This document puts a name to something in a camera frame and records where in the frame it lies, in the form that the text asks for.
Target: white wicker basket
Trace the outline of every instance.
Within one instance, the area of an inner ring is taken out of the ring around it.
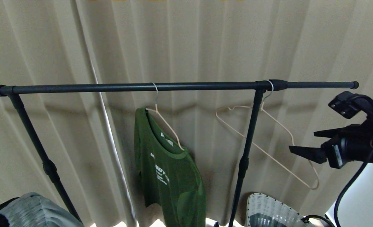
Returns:
[[[245,227],[314,227],[302,215],[268,195],[254,193],[247,201]]]

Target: hanger hook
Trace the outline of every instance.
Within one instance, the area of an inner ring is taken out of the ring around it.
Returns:
[[[265,96],[265,98],[263,98],[262,102],[264,102],[266,98],[268,98],[270,95],[272,95],[273,90],[275,89],[275,87],[273,86],[273,83],[270,80],[266,79],[265,81],[270,83],[270,85],[272,86],[272,90],[270,91],[269,95],[267,95],[267,96]]]
[[[157,88],[157,85],[153,82],[151,82],[155,87],[156,87],[156,91],[157,91],[157,96],[156,96],[156,105],[157,105],[157,99],[159,98],[159,89]]]

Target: empty hanger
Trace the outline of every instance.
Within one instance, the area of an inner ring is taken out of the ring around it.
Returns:
[[[178,142],[178,146],[179,148],[182,150],[182,151],[185,151],[184,148],[182,148],[181,146],[181,143],[179,142],[179,138],[178,138],[178,135],[175,133],[175,131],[171,128],[171,126],[168,124],[168,122],[166,122],[166,120],[162,117],[162,115],[160,114],[158,108],[157,108],[157,99],[159,98],[159,89],[157,88],[156,84],[152,82],[152,84],[156,87],[156,91],[157,91],[157,96],[156,96],[156,101],[155,101],[155,105],[156,105],[156,109],[149,109],[149,108],[146,108],[148,111],[152,111],[152,112],[155,112],[157,113],[160,118],[165,122],[165,124],[168,126],[169,129],[171,129],[172,133],[175,135],[175,137],[177,138],[177,142]]]
[[[274,86],[273,86],[273,83],[270,81],[270,80],[266,80],[268,81],[271,85],[272,85],[272,91],[270,92],[269,95],[267,95],[265,98],[263,98],[262,100],[262,105],[261,105],[261,111],[264,112],[266,115],[268,115],[271,119],[273,119],[276,123],[278,123],[284,130],[286,130],[286,132],[289,133],[290,137],[291,137],[291,142],[294,145],[294,137],[293,137],[293,134],[284,126],[282,125],[279,121],[277,121],[274,117],[272,117],[268,112],[266,112],[264,109],[263,109],[263,105],[264,105],[264,100],[266,98],[268,98],[273,90],[274,90]],[[227,124],[223,119],[221,119],[219,116],[218,116],[218,111],[220,109],[222,109],[224,107],[220,107],[216,110],[216,117],[221,121],[223,122],[225,125],[227,125],[229,128],[231,128],[232,130],[234,130],[235,132],[237,132],[239,135],[241,135],[243,138],[247,138],[246,136],[244,136],[241,132],[238,132],[236,129],[234,129],[233,127],[231,127],[231,125]],[[235,108],[248,108],[248,109],[252,109],[252,107],[250,106],[240,106],[240,105],[236,105],[234,106],[233,108],[230,108],[230,107],[227,107],[229,110],[234,110]],[[299,180],[300,182],[302,182],[305,186],[307,186],[308,188],[312,189],[312,190],[316,190],[318,187],[319,187],[319,175],[318,175],[318,172],[317,170],[315,169],[315,167],[313,166],[312,162],[310,160],[308,160],[309,164],[311,165],[312,169],[314,170],[316,176],[317,176],[317,185],[316,187],[311,187],[309,186],[306,182],[304,182],[300,177],[298,177],[296,174],[294,174],[292,171],[290,171],[289,169],[287,169],[282,163],[280,163],[279,161],[277,161],[275,158],[273,158],[270,154],[268,154],[264,149],[260,148],[258,145],[256,145],[254,142],[252,142],[253,145],[255,145],[259,150],[261,150],[263,153],[265,153],[269,158],[271,158],[273,161],[275,161],[277,164],[279,164],[281,167],[283,167],[283,169],[285,169],[286,171],[288,171],[290,174],[292,174],[295,178],[297,178],[297,180]]]

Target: vertical pole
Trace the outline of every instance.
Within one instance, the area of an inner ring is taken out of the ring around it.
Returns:
[[[252,138],[254,136],[255,126],[257,124],[257,118],[259,113],[259,108],[261,106],[263,93],[266,90],[256,90],[254,96],[254,105],[252,107],[251,119],[249,121],[249,127],[247,132],[247,140],[245,141],[244,153],[242,154],[240,164],[238,165],[238,178],[237,178],[237,185],[234,192],[234,199],[233,199],[233,207],[231,210],[231,217],[228,227],[233,227],[234,218],[236,216],[238,202],[240,201],[240,194],[242,183],[244,181],[245,173],[248,169],[248,158],[249,158],[249,151],[251,149]]]
[[[44,167],[44,171],[46,175],[49,176],[51,182],[55,185],[59,195],[61,196],[61,199],[63,200],[64,204],[66,205],[68,211],[75,217],[77,220],[81,222],[81,219],[79,215],[77,214],[76,209],[74,208],[73,204],[71,203],[71,200],[69,196],[67,195],[66,190],[64,189],[63,184],[61,183],[59,174],[57,172],[57,168],[55,164],[48,158],[48,155],[45,152],[44,147],[42,146],[41,141],[39,140],[38,135],[36,134],[36,131],[31,123],[31,120],[29,119],[28,114],[26,113],[24,104],[20,98],[19,95],[13,94],[9,95],[9,98],[11,99],[11,102],[14,106],[14,108],[17,110],[18,115],[21,118],[22,123],[25,126],[25,129],[31,138],[32,143],[35,146],[36,151],[39,154],[39,157],[42,160],[42,165]]]

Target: clothes rack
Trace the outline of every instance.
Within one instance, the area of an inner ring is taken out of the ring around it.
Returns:
[[[280,79],[270,79],[272,85],[268,81],[256,82],[194,82],[194,83],[156,83],[160,91],[175,91],[175,90],[256,90],[253,101],[253,109],[249,122],[247,139],[245,141],[244,152],[238,165],[238,178],[236,189],[234,192],[233,205],[231,209],[231,217],[229,227],[233,226],[233,221],[236,215],[238,201],[240,200],[241,188],[244,181],[245,173],[248,169],[248,157],[251,149],[251,142],[255,131],[255,126],[258,118],[259,108],[262,102],[263,93],[267,90],[279,91],[284,89],[357,89],[359,83],[354,82],[287,82]],[[20,98],[20,94],[39,94],[39,93],[67,93],[67,92],[127,92],[127,91],[155,91],[156,87],[151,83],[144,84],[64,84],[64,85],[34,85],[34,86],[5,86],[0,85],[0,96],[8,96],[17,110],[19,117],[32,143],[42,160],[42,165],[45,174],[47,174],[51,182],[55,185],[61,199],[64,201],[69,212],[79,221],[80,217],[71,203],[55,164],[48,158],[46,151],[39,140],[39,137],[31,123],[31,120],[25,110],[24,104]]]

